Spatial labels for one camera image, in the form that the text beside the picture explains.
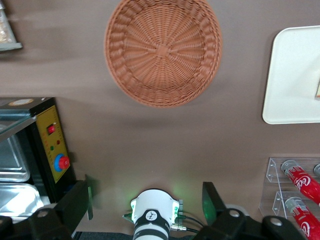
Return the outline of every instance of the wicker basket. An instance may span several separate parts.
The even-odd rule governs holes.
[[[221,54],[219,23],[205,0],[122,0],[105,33],[105,57],[118,86],[157,108],[200,95]]]

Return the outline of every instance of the white plastic tray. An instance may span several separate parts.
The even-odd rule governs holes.
[[[286,28],[274,39],[262,117],[268,124],[320,123],[320,26]]]

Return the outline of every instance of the green light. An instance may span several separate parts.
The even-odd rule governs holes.
[[[174,201],[172,203],[172,219],[175,222],[175,219],[178,217],[179,203]]]
[[[134,217],[135,217],[136,203],[137,203],[137,200],[133,200],[133,201],[131,202],[131,208],[132,208],[131,220],[132,220],[132,221],[134,220]]]

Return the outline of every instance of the red label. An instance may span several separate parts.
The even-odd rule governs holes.
[[[307,198],[320,204],[320,184],[306,173],[300,166],[291,167],[286,171],[286,175],[293,184]]]
[[[302,210],[298,206],[293,209],[292,215],[308,240],[320,240],[320,222],[308,208]]]

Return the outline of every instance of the clear acrylic rack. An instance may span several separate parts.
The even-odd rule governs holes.
[[[306,196],[302,195],[291,180],[281,171],[281,164],[286,160],[295,160],[318,183],[320,178],[315,176],[315,165],[320,164],[320,158],[270,158],[266,171],[262,198],[259,209],[262,215],[279,216],[288,219],[298,226],[295,219],[285,207],[285,202],[291,197],[300,197],[312,214],[320,220],[320,207]]]

